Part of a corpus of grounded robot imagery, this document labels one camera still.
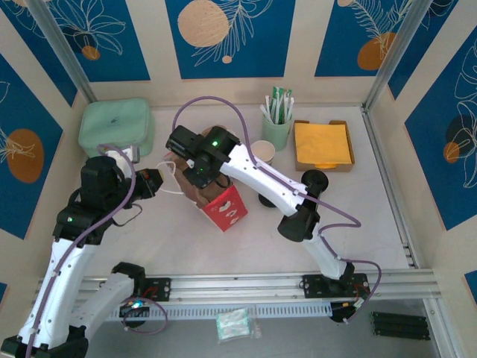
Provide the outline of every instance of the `paper cup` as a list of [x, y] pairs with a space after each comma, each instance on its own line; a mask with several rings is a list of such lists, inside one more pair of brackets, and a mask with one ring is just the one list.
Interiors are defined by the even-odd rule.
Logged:
[[262, 139], [273, 144], [275, 151], [282, 151], [288, 142], [292, 123], [293, 119], [290, 119], [283, 125], [275, 125], [262, 116]]
[[273, 144], [266, 140], [257, 140], [251, 145], [251, 148], [255, 157], [271, 165], [271, 161], [275, 156], [275, 147]]

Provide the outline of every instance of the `cable clip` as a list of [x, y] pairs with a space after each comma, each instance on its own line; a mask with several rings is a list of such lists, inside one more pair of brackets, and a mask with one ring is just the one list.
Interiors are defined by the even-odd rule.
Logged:
[[364, 303], [364, 299], [362, 297], [358, 298], [358, 300], [355, 302], [355, 304], [353, 304], [353, 306], [359, 310], [361, 308], [361, 306], [363, 305]]
[[39, 327], [36, 330], [32, 327], [28, 330], [28, 334], [31, 336], [32, 334], [38, 334], [39, 331], [40, 331]]

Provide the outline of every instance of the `white table surface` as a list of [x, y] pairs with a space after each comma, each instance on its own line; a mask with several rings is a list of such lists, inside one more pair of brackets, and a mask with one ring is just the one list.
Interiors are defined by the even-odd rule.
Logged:
[[[261, 112], [258, 106], [239, 106], [247, 120], [250, 140], [260, 139]], [[136, 170], [153, 168], [168, 152], [165, 142], [177, 108], [154, 109], [156, 136], [151, 154], [141, 159]], [[379, 175], [369, 139], [357, 107], [296, 106], [295, 119], [328, 123], [331, 119], [348, 122], [356, 164], [349, 173], [327, 173], [329, 187], [321, 196], [357, 217], [359, 229], [327, 231], [327, 237], [342, 257], [373, 260], [384, 269], [406, 269], [407, 259], [396, 229], [388, 199]], [[235, 113], [225, 106], [193, 106], [183, 112], [179, 123], [195, 133], [211, 125], [225, 125], [243, 139]], [[300, 181], [302, 172], [294, 170], [292, 138], [277, 153], [273, 167]], [[277, 232], [282, 215], [263, 207], [257, 194], [236, 183], [249, 211], [226, 233], [217, 229], [203, 213], [182, 195], [158, 192], [155, 198], [138, 201], [144, 212], [125, 227], [111, 227], [105, 233], [87, 275], [106, 275], [120, 261], [144, 266], [147, 274], [247, 274], [316, 271], [318, 265], [302, 245], [288, 241]], [[176, 186], [165, 174], [165, 189]], [[124, 222], [136, 211], [123, 210], [115, 219]], [[324, 208], [318, 208], [321, 224], [343, 222]], [[369, 266], [357, 266], [373, 269]]]

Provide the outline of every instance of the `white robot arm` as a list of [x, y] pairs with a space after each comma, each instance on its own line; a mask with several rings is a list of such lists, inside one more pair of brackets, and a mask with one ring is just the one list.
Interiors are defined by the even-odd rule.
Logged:
[[321, 273], [333, 280], [349, 280], [351, 263], [339, 260], [318, 235], [318, 199], [328, 186], [326, 175], [308, 171], [302, 183], [287, 178], [259, 158], [252, 158], [247, 147], [223, 127], [214, 127], [205, 137], [178, 126], [166, 147], [187, 160], [183, 174], [195, 186], [204, 188], [221, 174], [240, 180], [267, 198], [283, 213], [278, 231], [291, 241], [300, 242], [320, 266]]
[[89, 340], [104, 319], [133, 294], [142, 294], [145, 270], [119, 263], [106, 283], [72, 312], [89, 261], [113, 223], [112, 212], [120, 203], [127, 209], [135, 200], [153, 197], [162, 184], [157, 169], [132, 172], [130, 162], [139, 159], [132, 148], [123, 154], [110, 151], [107, 156], [90, 158], [81, 169], [81, 188], [57, 216], [48, 270], [31, 314], [17, 336], [4, 340], [2, 353], [27, 358], [85, 357]]

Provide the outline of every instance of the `green cup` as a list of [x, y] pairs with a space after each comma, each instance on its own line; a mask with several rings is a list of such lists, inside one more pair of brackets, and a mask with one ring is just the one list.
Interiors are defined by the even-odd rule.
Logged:
[[292, 123], [290, 119], [283, 125], [275, 125], [262, 116], [262, 139], [273, 144], [276, 151], [285, 149]]

